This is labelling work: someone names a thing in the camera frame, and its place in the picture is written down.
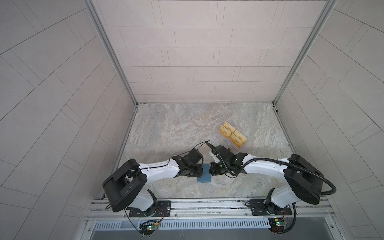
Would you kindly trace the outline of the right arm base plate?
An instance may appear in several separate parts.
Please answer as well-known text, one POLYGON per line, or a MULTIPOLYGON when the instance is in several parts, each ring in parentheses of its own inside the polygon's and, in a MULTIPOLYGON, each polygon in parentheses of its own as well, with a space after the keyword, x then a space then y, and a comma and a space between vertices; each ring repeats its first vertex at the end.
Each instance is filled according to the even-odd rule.
POLYGON ((283 216, 292 215, 290 207, 279 208, 273 203, 265 204, 264 200, 249 200, 245 203, 246 207, 251 209, 253 216, 283 216))

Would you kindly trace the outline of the clear acrylic card stand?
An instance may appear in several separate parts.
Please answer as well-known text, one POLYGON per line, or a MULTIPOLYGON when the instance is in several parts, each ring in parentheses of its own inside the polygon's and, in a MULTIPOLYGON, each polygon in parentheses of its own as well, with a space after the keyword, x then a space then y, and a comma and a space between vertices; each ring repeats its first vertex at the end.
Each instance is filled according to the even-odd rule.
POLYGON ((220 125, 216 139, 218 143, 234 152, 239 152, 248 140, 246 136, 228 122, 220 125))

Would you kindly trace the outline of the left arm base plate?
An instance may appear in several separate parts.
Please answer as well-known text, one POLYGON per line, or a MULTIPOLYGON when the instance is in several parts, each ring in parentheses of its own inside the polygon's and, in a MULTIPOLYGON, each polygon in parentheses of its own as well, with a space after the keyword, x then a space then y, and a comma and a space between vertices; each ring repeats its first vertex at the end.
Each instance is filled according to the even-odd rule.
POLYGON ((137 208, 126 208, 129 210, 130 218, 160 218, 160 217, 169 217, 171 211, 171 201, 157 201, 147 210, 141 211, 137 208))

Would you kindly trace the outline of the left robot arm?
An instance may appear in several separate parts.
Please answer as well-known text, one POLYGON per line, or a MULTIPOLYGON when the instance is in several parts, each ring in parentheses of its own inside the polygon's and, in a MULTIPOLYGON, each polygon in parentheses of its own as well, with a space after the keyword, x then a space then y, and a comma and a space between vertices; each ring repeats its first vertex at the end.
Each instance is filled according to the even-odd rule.
POLYGON ((103 182, 109 207, 115 213, 138 209, 146 216, 151 216, 159 203, 152 191, 144 189, 145 185, 176 177, 200 178, 203 165, 199 161, 203 160, 198 149, 192 149, 183 157, 173 156, 155 164, 139 164, 135 159, 128 160, 103 182))

